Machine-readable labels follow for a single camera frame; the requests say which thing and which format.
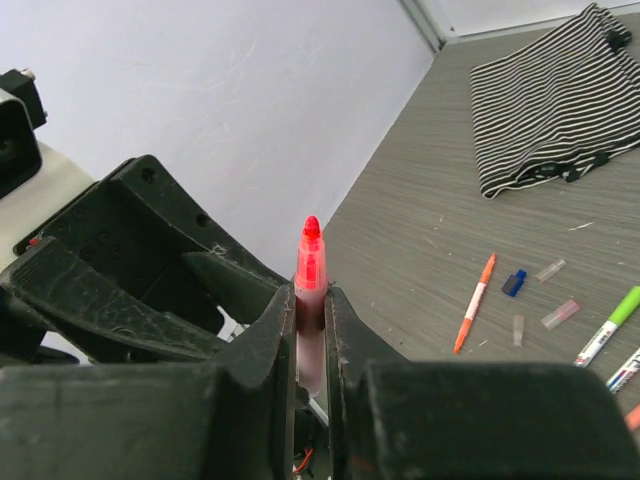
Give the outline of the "lime green pen cap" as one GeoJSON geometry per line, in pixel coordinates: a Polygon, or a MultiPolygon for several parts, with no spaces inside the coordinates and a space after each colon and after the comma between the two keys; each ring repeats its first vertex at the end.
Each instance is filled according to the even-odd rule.
{"type": "Polygon", "coordinates": [[[622,325],[640,305],[640,287],[634,286],[609,316],[613,324],[622,325]]]}

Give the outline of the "purple highlighter pen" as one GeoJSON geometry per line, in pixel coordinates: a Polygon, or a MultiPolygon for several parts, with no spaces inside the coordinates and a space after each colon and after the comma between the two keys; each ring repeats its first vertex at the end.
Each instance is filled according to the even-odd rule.
{"type": "Polygon", "coordinates": [[[322,388],[325,357],[324,304],[328,292],[326,248],[318,219],[304,223],[294,275],[297,331],[297,381],[310,397],[322,388]]]}

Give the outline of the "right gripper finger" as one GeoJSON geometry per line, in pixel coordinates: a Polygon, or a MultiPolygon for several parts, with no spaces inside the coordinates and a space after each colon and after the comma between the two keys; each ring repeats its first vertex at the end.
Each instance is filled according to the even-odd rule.
{"type": "Polygon", "coordinates": [[[195,363],[11,367],[1,373],[5,479],[288,479],[295,299],[195,363]]]}
{"type": "Polygon", "coordinates": [[[325,300],[335,479],[635,479],[639,452],[593,373],[554,363],[417,362],[325,300]]]}

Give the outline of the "white pen lime end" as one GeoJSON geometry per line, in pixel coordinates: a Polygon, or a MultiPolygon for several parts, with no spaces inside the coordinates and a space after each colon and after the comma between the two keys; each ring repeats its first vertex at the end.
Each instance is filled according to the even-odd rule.
{"type": "Polygon", "coordinates": [[[580,368],[587,367],[618,328],[619,325],[615,322],[605,321],[577,355],[573,365],[580,368]]]}

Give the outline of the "white marker green end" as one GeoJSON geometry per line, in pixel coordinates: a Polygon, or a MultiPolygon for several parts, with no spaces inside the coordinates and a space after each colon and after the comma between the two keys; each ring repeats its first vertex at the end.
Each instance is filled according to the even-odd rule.
{"type": "Polygon", "coordinates": [[[606,387],[613,394],[617,394],[628,381],[639,371],[640,348],[616,370],[616,372],[606,382],[606,387]]]}

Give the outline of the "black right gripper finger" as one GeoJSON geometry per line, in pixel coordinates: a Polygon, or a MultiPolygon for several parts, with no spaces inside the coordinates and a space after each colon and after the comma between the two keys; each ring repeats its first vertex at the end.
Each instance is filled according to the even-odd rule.
{"type": "Polygon", "coordinates": [[[54,238],[4,268],[1,288],[96,363],[198,363],[230,348],[215,334],[144,304],[54,238]]]}
{"type": "MultiPolygon", "coordinates": [[[[226,317],[254,336],[291,332],[285,279],[217,224],[145,155],[87,187],[26,239],[17,258],[54,238],[125,292],[219,337],[226,317]]],[[[52,327],[12,301],[12,341],[36,345],[52,327]]]]}

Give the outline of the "salmon orange pen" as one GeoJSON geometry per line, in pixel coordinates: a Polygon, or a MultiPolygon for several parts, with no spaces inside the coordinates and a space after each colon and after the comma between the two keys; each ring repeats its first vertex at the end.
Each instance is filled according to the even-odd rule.
{"type": "Polygon", "coordinates": [[[640,428],[640,404],[626,415],[625,422],[630,432],[640,428]]]}

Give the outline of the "clear pink pen cap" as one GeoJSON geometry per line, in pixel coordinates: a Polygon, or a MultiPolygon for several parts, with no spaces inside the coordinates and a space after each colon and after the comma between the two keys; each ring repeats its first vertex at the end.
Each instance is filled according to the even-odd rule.
{"type": "Polygon", "coordinates": [[[580,305],[574,300],[569,299],[555,310],[547,314],[541,319],[541,324],[547,330],[553,330],[562,322],[569,319],[572,315],[581,309],[580,305]]]}

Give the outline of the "blue pen cap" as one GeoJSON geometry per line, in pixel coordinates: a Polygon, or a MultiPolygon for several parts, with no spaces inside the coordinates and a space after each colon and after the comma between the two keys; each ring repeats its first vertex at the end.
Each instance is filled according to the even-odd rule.
{"type": "Polygon", "coordinates": [[[526,278],[527,272],[522,269],[518,270],[508,277],[508,279],[503,284],[501,291],[511,298],[516,297],[523,287],[526,278]]]}

